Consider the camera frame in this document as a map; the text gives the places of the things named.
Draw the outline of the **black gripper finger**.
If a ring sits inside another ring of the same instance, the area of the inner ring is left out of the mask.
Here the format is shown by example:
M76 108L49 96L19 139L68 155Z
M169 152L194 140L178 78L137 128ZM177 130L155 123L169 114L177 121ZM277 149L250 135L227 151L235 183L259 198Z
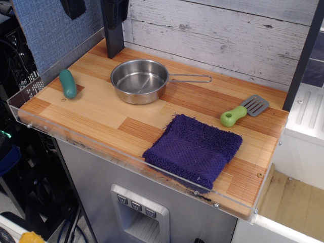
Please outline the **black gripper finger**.
M75 20L86 11L84 0L60 0L65 14L71 19Z
M104 10L109 30L117 28L127 19L128 7L128 0L104 1Z

